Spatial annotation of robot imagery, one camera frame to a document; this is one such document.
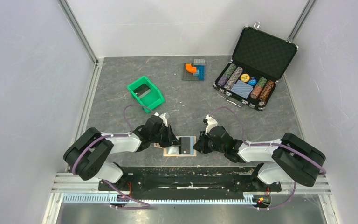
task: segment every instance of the case lid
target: case lid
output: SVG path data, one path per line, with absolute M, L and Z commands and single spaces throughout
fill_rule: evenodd
M 297 46 L 252 27 L 245 27 L 233 53 L 233 62 L 262 72 L 272 80 L 283 76 Z

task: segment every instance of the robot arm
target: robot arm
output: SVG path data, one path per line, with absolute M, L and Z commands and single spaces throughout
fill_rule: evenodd
M 260 164 L 252 177 L 253 184 L 259 185 L 260 188 L 278 181 L 295 181 L 308 187 L 314 185 L 319 169 L 282 145 L 297 150 L 320 166 L 326 159 L 322 152 L 290 133 L 274 141 L 242 142 L 234 140 L 225 128 L 218 126 L 217 121 L 209 115 L 203 121 L 207 127 L 200 133 L 200 138 L 193 148 L 204 154 L 212 151 L 222 152 L 232 162 L 259 161 Z
M 159 143 L 162 147 L 180 145 L 168 124 L 168 118 L 167 113 L 161 115 L 155 113 L 144 125 L 137 127 L 132 134 L 108 134 L 101 133 L 93 127 L 89 128 L 65 152 L 64 160 L 73 167 L 88 145 L 101 136 L 110 135 L 111 137 L 99 141 L 91 150 L 87 151 L 75 169 L 76 173 L 85 181 L 97 177 L 116 183 L 124 175 L 124 172 L 116 163 L 105 162 L 110 154 L 140 152 L 147 149 L 151 143 Z

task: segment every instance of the orange curved block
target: orange curved block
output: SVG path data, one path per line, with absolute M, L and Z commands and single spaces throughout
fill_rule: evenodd
M 193 67 L 191 65 L 191 63 L 186 63 L 186 70 L 190 73 L 196 73 L 197 72 L 197 68 Z

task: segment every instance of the yellow button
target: yellow button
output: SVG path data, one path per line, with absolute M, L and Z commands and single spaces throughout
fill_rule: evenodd
M 241 81 L 247 82 L 249 80 L 250 80 L 250 75 L 248 75 L 248 74 L 242 74 L 241 75 Z

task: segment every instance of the stack of poker chips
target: stack of poker chips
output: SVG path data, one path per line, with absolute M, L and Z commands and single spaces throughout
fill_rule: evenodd
M 257 82 L 255 88 L 250 93 L 250 97 L 252 99 L 257 99 L 259 97 L 266 82 L 267 82 L 266 78 L 260 78 L 260 80 Z
M 259 106 L 265 105 L 265 101 L 267 100 L 267 97 L 268 97 L 269 93 L 271 92 L 272 88 L 274 87 L 274 85 L 275 85 L 274 82 L 271 80 L 269 80 L 265 84 L 265 86 L 259 96 L 259 100 L 260 100 Z
M 231 75 L 231 77 L 228 79 L 226 84 L 224 85 L 224 88 L 226 90 L 231 90 L 231 88 L 234 86 L 235 82 L 239 78 L 239 76 L 242 74 L 243 68 L 238 67 L 234 73 Z
M 223 76 L 218 81 L 217 85 L 222 87 L 226 84 L 227 80 L 230 78 L 231 74 L 235 71 L 237 66 L 235 64 L 231 64 L 227 70 L 224 72 Z

